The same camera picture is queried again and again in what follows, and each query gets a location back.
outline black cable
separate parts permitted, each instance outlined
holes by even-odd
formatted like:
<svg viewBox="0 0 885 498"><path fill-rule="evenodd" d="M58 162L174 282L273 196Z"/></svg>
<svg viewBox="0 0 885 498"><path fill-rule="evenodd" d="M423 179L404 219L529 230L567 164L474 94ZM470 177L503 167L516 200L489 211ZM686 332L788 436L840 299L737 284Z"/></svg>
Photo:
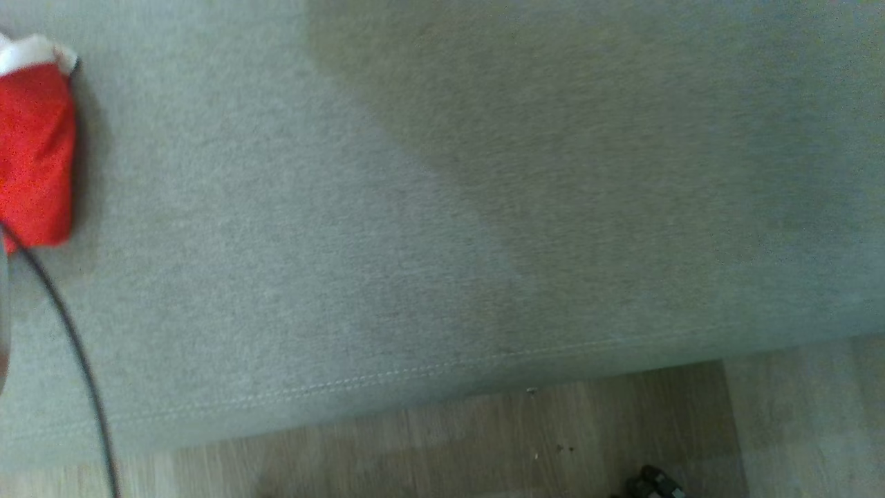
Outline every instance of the black cable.
<svg viewBox="0 0 885 498"><path fill-rule="evenodd" d="M50 298L52 298L52 303L55 305L56 311L58 311L58 316L65 325L67 337L71 340L73 352L77 356L77 360L80 362L80 370L83 374L83 380L86 382L89 398L92 400L92 409L96 412L98 433L101 437L102 450L104 451L104 467L107 471L108 488L111 490L111 496L113 498L120 498L119 474L116 461L114 460L111 432L108 429L107 415L104 413L104 404L102 403L101 395L98 392L95 375L92 374L92 368L89 366L89 360L86 358L86 350L83 348L83 343L80 340L80 336L77 334L77 329L73 325L73 318L71 318L71 314L68 312L65 302L58 294L58 289L56 289L56 286L52 283L52 280L50 280L49 275L47 275L40 260L38 260L34 253L21 243L21 239L14 231L12 231L12 229L10 229L9 225L5 222L0 222L0 228L3 229L3 233L18 247L18 251L25 258L28 266L30 266L34 273L40 278L43 287L50 295Z"/></svg>

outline floor plank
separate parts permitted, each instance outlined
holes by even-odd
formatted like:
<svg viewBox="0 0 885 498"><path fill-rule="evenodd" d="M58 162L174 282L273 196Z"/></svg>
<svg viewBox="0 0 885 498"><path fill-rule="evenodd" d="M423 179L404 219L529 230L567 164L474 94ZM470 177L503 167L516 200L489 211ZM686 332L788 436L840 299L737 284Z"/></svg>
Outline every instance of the floor plank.
<svg viewBox="0 0 885 498"><path fill-rule="evenodd" d="M643 463L743 498L724 370L706 363L480 396L127 459L126 496L609 496ZM0 478L0 497L101 496L95 466Z"/></svg>
<svg viewBox="0 0 885 498"><path fill-rule="evenodd" d="M751 497L885 487L885 338L727 360Z"/></svg>

